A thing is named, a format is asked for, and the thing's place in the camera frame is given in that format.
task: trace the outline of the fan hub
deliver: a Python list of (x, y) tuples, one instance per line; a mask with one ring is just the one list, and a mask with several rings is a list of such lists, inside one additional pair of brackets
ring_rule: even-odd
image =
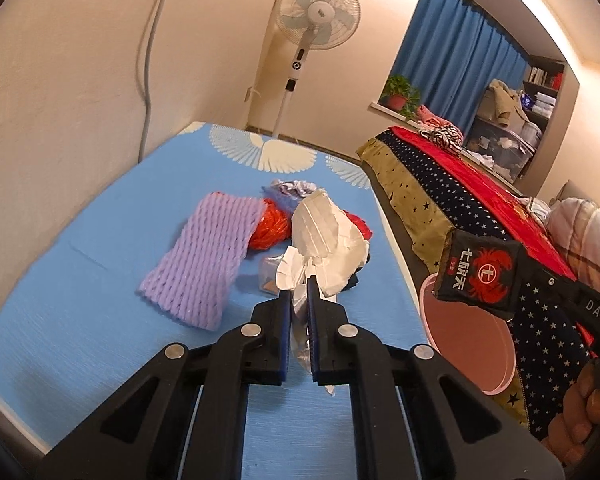
[(328, 2), (314, 2), (306, 10), (306, 15), (314, 25), (330, 23), (335, 17), (336, 11)]

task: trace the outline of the red crab logo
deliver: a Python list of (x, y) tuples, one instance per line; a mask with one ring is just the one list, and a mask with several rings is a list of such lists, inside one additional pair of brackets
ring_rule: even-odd
[(469, 284), (472, 286), (469, 294), (489, 304), (502, 300), (509, 288), (500, 283), (500, 275), (502, 269), (510, 270), (512, 267), (509, 253), (500, 249), (480, 249), (472, 265), (477, 273), (469, 277)]

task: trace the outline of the black fabric with white stars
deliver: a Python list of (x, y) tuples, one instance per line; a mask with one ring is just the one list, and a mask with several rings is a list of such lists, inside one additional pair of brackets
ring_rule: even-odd
[[(477, 236), (512, 239), (467, 188), (429, 155), (390, 130), (376, 139), (389, 147), (456, 228)], [(546, 287), (541, 283), (523, 283), (515, 316), (509, 322), (524, 399), (515, 395), (508, 402), (512, 406), (525, 402), (529, 430), (539, 440), (546, 437), (552, 418), (562, 412), (565, 392), (589, 360), (576, 327), (551, 301)]]

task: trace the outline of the fan pole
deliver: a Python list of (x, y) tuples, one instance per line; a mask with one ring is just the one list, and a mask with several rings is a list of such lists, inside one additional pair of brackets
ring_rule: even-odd
[(276, 124), (273, 127), (273, 138), (277, 139), (280, 135), (280, 126), (282, 125), (282, 119), (286, 115), (286, 111), (289, 108), (289, 103), (293, 97), (294, 91), (296, 90), (296, 82), (300, 79), (302, 69), (304, 68), (304, 62), (306, 57), (309, 55), (311, 44), (315, 38), (316, 31), (313, 27), (308, 28), (302, 35), (298, 49), (294, 60), (291, 62), (291, 69), (289, 72), (289, 78), (286, 80), (285, 94), (282, 96), (282, 103), (280, 104), (280, 110), (278, 111), (278, 117), (276, 118)]

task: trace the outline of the pink trash can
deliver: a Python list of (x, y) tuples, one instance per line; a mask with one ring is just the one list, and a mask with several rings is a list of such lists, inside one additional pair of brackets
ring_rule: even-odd
[(476, 306), (440, 301), (436, 274), (420, 289), (420, 317), (433, 346), (487, 395), (504, 391), (516, 373), (516, 351), (507, 323)]

